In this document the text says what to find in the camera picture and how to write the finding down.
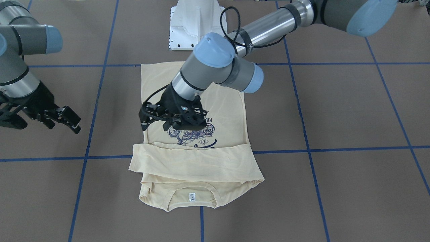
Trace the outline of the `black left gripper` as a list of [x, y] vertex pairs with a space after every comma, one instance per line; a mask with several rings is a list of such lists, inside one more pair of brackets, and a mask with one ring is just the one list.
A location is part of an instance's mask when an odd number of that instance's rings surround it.
[[163, 130], [170, 127], [176, 130], [198, 131], [207, 126], [200, 96], [193, 100], [181, 98], [172, 84], [168, 84], [151, 94], [139, 110], [141, 128], [146, 131], [156, 121], [163, 121]]

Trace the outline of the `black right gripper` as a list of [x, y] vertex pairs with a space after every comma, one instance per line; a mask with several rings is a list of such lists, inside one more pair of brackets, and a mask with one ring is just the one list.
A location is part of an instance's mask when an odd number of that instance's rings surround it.
[[[75, 134], [81, 131], [79, 125], [81, 118], [69, 107], [57, 108], [54, 95], [40, 82], [34, 92], [25, 97], [11, 98], [1, 92], [1, 100], [23, 106], [23, 111], [31, 120], [43, 123], [52, 130], [54, 121], [69, 127]], [[54, 110], [56, 113], [45, 113], [46, 110]]]

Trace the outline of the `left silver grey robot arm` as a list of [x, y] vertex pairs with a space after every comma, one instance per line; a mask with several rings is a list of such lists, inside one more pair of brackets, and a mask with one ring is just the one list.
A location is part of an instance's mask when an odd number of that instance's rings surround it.
[[163, 121], [163, 130], [202, 130], [207, 111], [200, 98], [211, 85], [254, 93], [262, 85], [260, 67], [244, 59], [254, 49], [279, 43], [298, 28], [323, 24], [361, 37], [378, 32], [391, 18], [396, 0], [292, 0], [230, 34], [210, 32], [195, 45], [173, 80], [160, 89], [160, 101], [146, 99], [139, 111], [141, 128]]

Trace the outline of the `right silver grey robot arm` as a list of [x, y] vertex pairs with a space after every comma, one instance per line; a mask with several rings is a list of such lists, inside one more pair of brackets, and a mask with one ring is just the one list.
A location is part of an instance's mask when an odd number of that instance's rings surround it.
[[40, 24], [17, 0], [1, 1], [0, 21], [1, 126], [26, 128], [27, 122], [18, 115], [23, 111], [49, 129], [58, 122], [79, 133], [81, 118], [69, 106], [57, 106], [54, 95], [24, 61], [26, 55], [60, 52], [59, 30]]

